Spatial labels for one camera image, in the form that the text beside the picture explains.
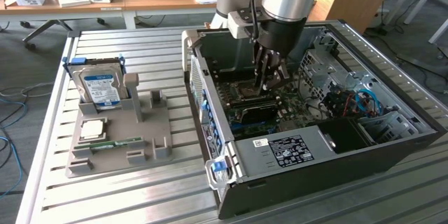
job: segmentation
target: gray carpet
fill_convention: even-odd
[[[395,0],[387,0],[383,7],[389,8]],[[166,16],[159,27],[201,25],[205,21],[210,21],[213,14],[203,15],[178,15]],[[162,16],[154,16],[149,19],[141,19],[149,25],[157,25]],[[448,9],[439,4],[429,1],[421,12],[415,16],[410,25],[402,25],[403,34],[391,31],[382,38],[389,43],[391,49],[402,54],[425,60],[434,65],[446,64],[446,59],[437,59],[437,48],[426,41],[431,34],[438,29],[443,20],[448,18]],[[74,20],[66,23],[75,30],[101,30],[101,29],[123,29],[123,20],[121,18],[106,18],[107,25],[101,26],[94,19]],[[30,22],[33,26],[38,26],[41,22]],[[37,45],[37,50],[29,52],[22,47],[21,39],[30,32],[18,26],[17,22],[10,23],[6,31],[0,33],[0,90],[7,87],[25,87],[39,82],[51,81],[55,75],[59,56],[65,42],[65,30],[59,26],[53,26],[39,36],[33,39]],[[383,43],[369,38],[378,49],[394,59],[393,53],[387,50]],[[438,44],[445,43],[448,46],[448,34],[445,34]],[[409,64],[403,64],[402,69],[418,81],[422,81],[421,72]],[[442,90],[445,89],[443,80],[427,74],[430,87]],[[35,92],[46,92],[49,87]],[[434,94],[437,98],[448,104],[448,95]],[[49,97],[31,98],[27,101],[29,111],[26,116],[10,127],[6,128],[7,134],[15,143],[19,153],[22,165],[26,170],[30,168],[34,147],[38,139],[39,128],[43,121],[46,104]],[[15,105],[0,104],[0,119],[9,114],[15,108]],[[5,159],[6,152],[0,153],[0,161]],[[0,169],[0,191],[6,190],[17,180],[17,165],[10,159],[7,164]],[[14,190],[22,190],[26,177]],[[21,195],[7,195],[0,200],[0,223],[10,224],[14,222],[15,214],[19,206]]]

